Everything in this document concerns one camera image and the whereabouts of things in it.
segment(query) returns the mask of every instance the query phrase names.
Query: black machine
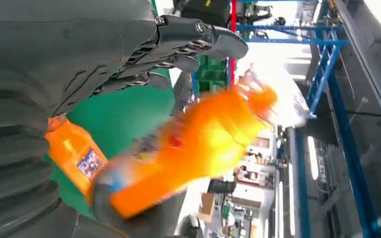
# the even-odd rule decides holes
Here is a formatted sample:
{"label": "black machine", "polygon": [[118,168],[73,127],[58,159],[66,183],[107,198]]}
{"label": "black machine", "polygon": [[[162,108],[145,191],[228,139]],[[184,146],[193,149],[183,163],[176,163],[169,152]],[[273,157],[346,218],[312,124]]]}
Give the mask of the black machine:
{"label": "black machine", "polygon": [[194,56],[240,59],[247,51],[227,29],[155,17],[148,0],[0,0],[0,238],[172,236],[177,196],[128,221],[110,214],[116,229],[66,206],[43,161],[48,118],[91,96],[167,87],[155,68],[194,71]]}

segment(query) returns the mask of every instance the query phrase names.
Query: orange detergent bottle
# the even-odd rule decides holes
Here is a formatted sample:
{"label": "orange detergent bottle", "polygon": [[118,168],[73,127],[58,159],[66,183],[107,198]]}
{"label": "orange detergent bottle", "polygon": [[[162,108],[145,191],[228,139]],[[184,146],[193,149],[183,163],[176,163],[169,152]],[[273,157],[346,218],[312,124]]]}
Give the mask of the orange detergent bottle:
{"label": "orange detergent bottle", "polygon": [[50,144],[49,157],[86,195],[91,179],[107,164],[107,159],[94,143],[90,134],[72,124],[65,115],[49,119],[46,139]]}
{"label": "orange detergent bottle", "polygon": [[106,186],[112,207],[125,219],[161,202],[195,179],[217,177],[238,165],[277,101],[260,84],[208,95],[110,160],[90,189]]}

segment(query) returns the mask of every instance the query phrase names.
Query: blue steel beam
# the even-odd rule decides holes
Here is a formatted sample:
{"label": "blue steel beam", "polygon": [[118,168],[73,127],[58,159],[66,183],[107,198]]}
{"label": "blue steel beam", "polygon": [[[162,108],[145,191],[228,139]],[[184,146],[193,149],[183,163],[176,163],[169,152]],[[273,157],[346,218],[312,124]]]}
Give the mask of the blue steel beam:
{"label": "blue steel beam", "polygon": [[238,31],[251,31],[251,30],[343,30],[342,26],[252,26],[252,25],[238,25]]}
{"label": "blue steel beam", "polygon": [[[317,69],[317,75],[318,75],[318,71],[321,72],[322,70],[323,70],[323,75],[320,78],[315,77],[313,79],[312,85],[317,83],[318,86],[317,86],[316,92],[313,92],[313,94],[308,98],[309,99],[308,103],[310,103],[309,106],[310,106],[311,114],[313,114],[315,112],[316,108],[318,107],[319,100],[320,100],[322,93],[325,89],[326,83],[329,79],[329,76],[333,72],[335,62],[338,59],[339,50],[340,50],[340,46],[333,46],[333,48],[331,50],[331,54],[329,56],[329,59],[326,62],[326,66],[323,67],[323,65],[319,65],[319,67]],[[323,57],[328,58],[327,55],[328,55],[327,47],[324,47],[324,50],[322,51],[321,57],[322,58]]]}
{"label": "blue steel beam", "polygon": [[329,77],[328,87],[333,110],[335,111],[338,132],[340,134],[339,144],[344,151],[348,176],[350,177],[360,224],[363,228],[363,237],[380,238],[379,227],[374,226],[376,214],[373,209],[372,199],[370,198],[366,177],[360,162],[338,81],[333,73]]}
{"label": "blue steel beam", "polygon": [[295,37],[299,37],[300,36],[300,37],[302,37],[303,39],[306,39],[306,40],[311,40],[312,39],[310,36],[298,35],[296,32],[291,32],[291,31],[288,31],[288,30],[274,29],[274,31],[281,32],[281,33],[287,34],[289,36],[295,36]]}
{"label": "blue steel beam", "polygon": [[192,93],[195,95],[195,101],[198,98],[199,92],[198,92],[198,81],[196,80],[196,74],[197,72],[193,72],[191,74],[192,77]]}
{"label": "blue steel beam", "polygon": [[320,45],[320,46],[345,46],[348,44],[348,41],[339,40],[322,40],[322,39],[302,39],[301,41],[298,39],[264,39],[264,38],[252,38],[252,39],[244,39],[249,43],[287,43],[287,44],[303,44],[303,45]]}
{"label": "blue steel beam", "polygon": [[303,238],[311,238],[311,222],[309,214],[308,202],[308,185],[307,185],[307,172],[305,160],[305,136],[303,133],[296,129],[296,145],[297,145],[297,166],[299,172],[299,199],[300,199],[300,223],[301,233]]}

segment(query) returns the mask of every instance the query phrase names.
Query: sticker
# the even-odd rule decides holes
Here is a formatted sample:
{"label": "sticker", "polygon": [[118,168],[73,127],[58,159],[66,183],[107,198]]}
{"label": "sticker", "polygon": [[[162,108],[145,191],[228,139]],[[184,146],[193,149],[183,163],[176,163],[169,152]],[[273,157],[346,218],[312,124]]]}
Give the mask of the sticker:
{"label": "sticker", "polygon": [[160,149],[157,133],[144,136],[131,146],[131,154],[137,160],[151,161]]}
{"label": "sticker", "polygon": [[93,149],[90,149],[76,166],[87,178],[91,178],[97,170],[103,166],[103,162],[96,152]]}

